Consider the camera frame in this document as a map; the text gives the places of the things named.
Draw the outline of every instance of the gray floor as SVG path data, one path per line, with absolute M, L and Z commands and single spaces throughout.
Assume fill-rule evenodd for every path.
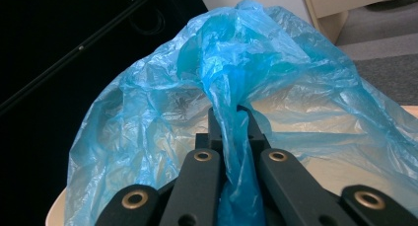
M 400 105 L 418 105 L 418 0 L 349 11 L 336 45 L 384 94 Z

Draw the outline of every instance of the dark object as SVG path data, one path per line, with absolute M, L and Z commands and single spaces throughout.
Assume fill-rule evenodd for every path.
M 238 110 L 248 113 L 248 140 L 267 225 L 418 225 L 414 215 L 374 188 L 347 187 L 341 197 L 326 191 L 291 153 L 270 148 L 250 110 Z M 166 193 L 164 200 L 149 212 L 133 216 L 131 209 L 120 206 L 121 193 L 125 197 L 133 193 L 125 188 L 106 206 L 97 225 L 216 225 L 219 183 L 224 183 L 225 176 L 220 171 L 221 131 L 212 109 L 208 121 L 209 133 L 196 135 L 196 149 L 187 154 L 176 182 L 162 188 Z M 173 189 L 170 197 L 168 188 Z M 124 224 L 122 218 L 126 217 L 136 219 Z
M 0 7 L 4 220 L 44 225 L 95 98 L 207 9 L 202 0 L 0 0 Z

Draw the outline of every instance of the beige cabinet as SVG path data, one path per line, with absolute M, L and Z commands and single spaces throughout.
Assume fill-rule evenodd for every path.
M 336 42 L 348 11 L 384 0 L 305 0 L 313 26 Z

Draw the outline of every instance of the crumpled plastic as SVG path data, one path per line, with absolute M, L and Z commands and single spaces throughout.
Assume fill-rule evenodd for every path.
M 175 179 L 195 134 L 207 132 L 210 107 L 228 177 L 218 224 L 264 224 L 247 116 L 237 105 L 324 188 L 368 185 L 418 215 L 418 119 L 311 25 L 243 0 L 190 20 L 92 103 L 69 153 L 65 225 L 94 225 L 122 188 Z

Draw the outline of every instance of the plastic bag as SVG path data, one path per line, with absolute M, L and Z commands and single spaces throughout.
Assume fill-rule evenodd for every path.
M 237 105 L 325 188 L 368 185 L 418 215 L 418 119 L 309 24 L 243 0 L 190 20 L 93 102 L 70 151 L 65 225 L 94 225 L 129 185 L 160 188 L 176 178 L 195 134 L 207 132 L 210 107 L 229 179 L 218 223 L 262 225 L 247 116 Z

